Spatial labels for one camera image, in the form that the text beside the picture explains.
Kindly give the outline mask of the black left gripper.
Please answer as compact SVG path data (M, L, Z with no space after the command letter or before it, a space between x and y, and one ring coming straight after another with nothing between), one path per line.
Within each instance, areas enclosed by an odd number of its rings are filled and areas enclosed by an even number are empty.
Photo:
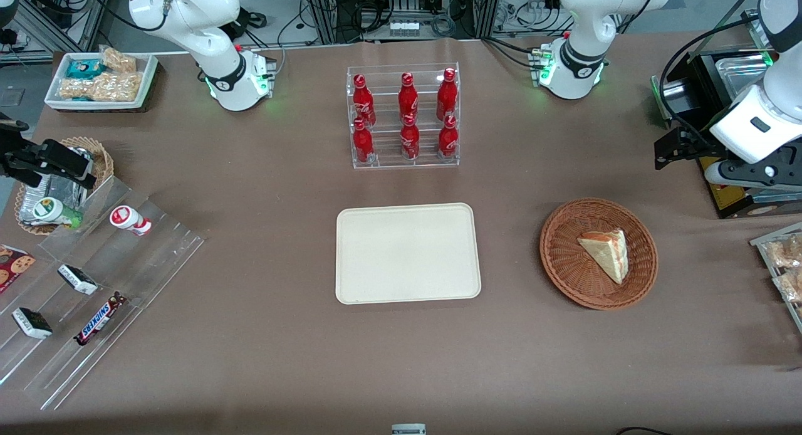
M709 130L691 130L676 127L665 135L665 140L654 142L654 169L660 171L676 160L697 160L702 157L727 158L727 147Z

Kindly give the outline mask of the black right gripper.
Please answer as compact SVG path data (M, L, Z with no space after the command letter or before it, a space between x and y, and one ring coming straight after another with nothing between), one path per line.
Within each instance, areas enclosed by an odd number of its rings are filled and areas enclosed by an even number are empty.
M57 142L44 140L41 145L26 140L22 133L29 125L1 113L1 167L2 175L26 186L39 186L41 164L46 162L60 170L60 176L75 182L83 189L94 189L97 178L91 174L93 161L77 150Z

